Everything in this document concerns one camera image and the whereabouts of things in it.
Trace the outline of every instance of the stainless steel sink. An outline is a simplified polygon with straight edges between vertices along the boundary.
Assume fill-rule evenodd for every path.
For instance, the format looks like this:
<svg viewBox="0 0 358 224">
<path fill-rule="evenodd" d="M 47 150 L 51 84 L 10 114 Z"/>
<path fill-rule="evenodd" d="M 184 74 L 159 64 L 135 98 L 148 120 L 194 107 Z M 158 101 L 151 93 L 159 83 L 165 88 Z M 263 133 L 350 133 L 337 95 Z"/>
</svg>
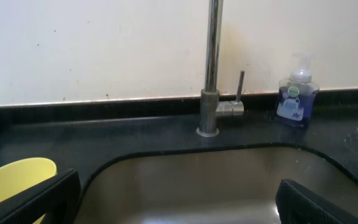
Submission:
<svg viewBox="0 0 358 224">
<path fill-rule="evenodd" d="M 358 217 L 358 186 L 290 147 L 118 162 L 89 185 L 75 223 L 280 223 L 275 194 L 293 179 Z"/>
</svg>

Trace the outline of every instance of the wall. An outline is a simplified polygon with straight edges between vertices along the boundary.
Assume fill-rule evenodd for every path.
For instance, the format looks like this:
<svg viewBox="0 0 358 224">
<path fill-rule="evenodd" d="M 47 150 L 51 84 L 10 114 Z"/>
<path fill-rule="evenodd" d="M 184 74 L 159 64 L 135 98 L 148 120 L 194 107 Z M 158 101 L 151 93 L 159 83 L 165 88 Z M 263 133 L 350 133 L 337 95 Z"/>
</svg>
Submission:
<svg viewBox="0 0 358 224">
<path fill-rule="evenodd" d="M 0 0 L 0 106 L 198 96 L 208 0 Z M 358 1 L 226 0 L 218 89 L 276 92 L 293 52 L 358 88 Z"/>
</svg>

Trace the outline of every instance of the countertop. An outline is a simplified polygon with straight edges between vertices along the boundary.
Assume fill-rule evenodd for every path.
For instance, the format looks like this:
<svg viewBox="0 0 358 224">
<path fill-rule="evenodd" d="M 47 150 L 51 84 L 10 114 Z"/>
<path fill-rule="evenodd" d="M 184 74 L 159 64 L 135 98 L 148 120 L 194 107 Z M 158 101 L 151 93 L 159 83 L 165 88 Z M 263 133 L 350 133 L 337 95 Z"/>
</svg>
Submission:
<svg viewBox="0 0 358 224">
<path fill-rule="evenodd" d="M 286 145 L 323 156 L 358 182 L 358 153 L 343 144 L 358 126 L 358 108 L 316 108 L 308 129 L 285 126 L 271 114 L 246 111 L 239 119 L 219 120 L 215 138 L 196 133 L 198 114 L 15 125 L 0 131 L 0 166 L 47 157 L 60 171 L 77 170 L 85 188 L 99 171 L 125 158 Z"/>
</svg>

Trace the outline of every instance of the faucet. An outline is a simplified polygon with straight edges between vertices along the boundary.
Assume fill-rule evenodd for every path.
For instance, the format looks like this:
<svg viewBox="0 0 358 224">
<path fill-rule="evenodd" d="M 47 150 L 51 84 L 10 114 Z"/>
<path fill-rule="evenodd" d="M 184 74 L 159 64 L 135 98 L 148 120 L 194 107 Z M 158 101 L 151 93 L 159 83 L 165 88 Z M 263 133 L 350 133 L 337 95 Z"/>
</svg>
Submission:
<svg viewBox="0 0 358 224">
<path fill-rule="evenodd" d="M 221 40 L 223 0 L 209 0 L 208 37 L 206 48 L 205 88 L 201 90 L 201 121 L 197 133 L 204 137 L 219 134 L 216 118 L 222 116 L 240 116 L 244 114 L 241 102 L 244 71 L 241 71 L 237 98 L 235 101 L 220 101 L 219 90 L 216 89 L 218 79 L 219 43 Z"/>
</svg>

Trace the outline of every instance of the yellow cup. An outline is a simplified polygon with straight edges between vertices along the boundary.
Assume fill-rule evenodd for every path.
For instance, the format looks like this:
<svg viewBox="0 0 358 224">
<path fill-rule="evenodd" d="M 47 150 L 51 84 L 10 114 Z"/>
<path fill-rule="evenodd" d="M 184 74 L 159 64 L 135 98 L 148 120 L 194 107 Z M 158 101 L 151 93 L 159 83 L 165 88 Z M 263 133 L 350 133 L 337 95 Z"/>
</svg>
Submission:
<svg viewBox="0 0 358 224">
<path fill-rule="evenodd" d="M 56 173 L 56 164 L 46 158 L 22 159 L 0 167 L 0 202 Z"/>
</svg>

